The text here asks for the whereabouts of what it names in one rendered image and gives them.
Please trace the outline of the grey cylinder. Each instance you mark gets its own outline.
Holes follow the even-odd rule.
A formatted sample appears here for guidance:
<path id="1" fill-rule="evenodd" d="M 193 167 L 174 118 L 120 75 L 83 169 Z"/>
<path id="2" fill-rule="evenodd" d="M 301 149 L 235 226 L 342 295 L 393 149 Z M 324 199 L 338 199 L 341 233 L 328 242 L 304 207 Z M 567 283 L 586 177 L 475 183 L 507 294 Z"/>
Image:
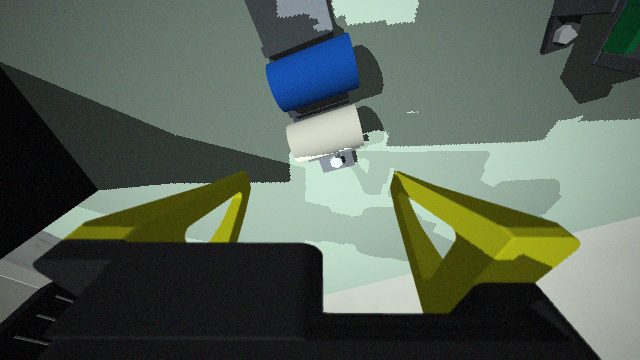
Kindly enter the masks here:
<path id="1" fill-rule="evenodd" d="M 286 134 L 298 163 L 364 145 L 355 104 L 289 124 Z"/>

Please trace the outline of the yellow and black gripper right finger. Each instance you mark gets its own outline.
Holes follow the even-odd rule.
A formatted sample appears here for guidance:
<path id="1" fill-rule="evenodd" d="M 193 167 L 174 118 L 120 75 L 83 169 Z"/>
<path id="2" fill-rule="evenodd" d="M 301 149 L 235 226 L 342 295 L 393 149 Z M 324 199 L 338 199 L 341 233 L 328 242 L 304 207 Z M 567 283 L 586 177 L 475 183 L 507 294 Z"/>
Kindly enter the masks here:
<path id="1" fill-rule="evenodd" d="M 580 246 L 557 222 L 395 171 L 394 210 L 423 313 L 450 313 L 480 283 L 536 283 Z M 451 226 L 442 259 L 409 198 Z"/>

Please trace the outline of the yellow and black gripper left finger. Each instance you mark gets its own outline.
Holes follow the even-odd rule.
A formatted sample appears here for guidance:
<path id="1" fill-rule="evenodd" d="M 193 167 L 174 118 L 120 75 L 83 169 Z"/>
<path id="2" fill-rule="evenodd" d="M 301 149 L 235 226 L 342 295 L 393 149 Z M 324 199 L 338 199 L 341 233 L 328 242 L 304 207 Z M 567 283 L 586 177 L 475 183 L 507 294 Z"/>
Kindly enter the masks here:
<path id="1" fill-rule="evenodd" d="M 209 242 L 237 242 L 251 185 L 246 171 L 213 183 L 85 221 L 64 239 L 187 242 L 187 228 L 232 197 Z"/>

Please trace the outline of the blue cylinder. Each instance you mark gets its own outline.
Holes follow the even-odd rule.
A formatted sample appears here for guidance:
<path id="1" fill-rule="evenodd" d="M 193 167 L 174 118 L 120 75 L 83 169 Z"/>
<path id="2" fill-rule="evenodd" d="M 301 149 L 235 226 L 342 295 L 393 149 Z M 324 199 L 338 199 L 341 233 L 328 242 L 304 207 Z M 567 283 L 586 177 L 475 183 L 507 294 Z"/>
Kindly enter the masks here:
<path id="1" fill-rule="evenodd" d="M 266 76 L 283 112 L 359 88 L 348 33 L 267 64 Z"/>

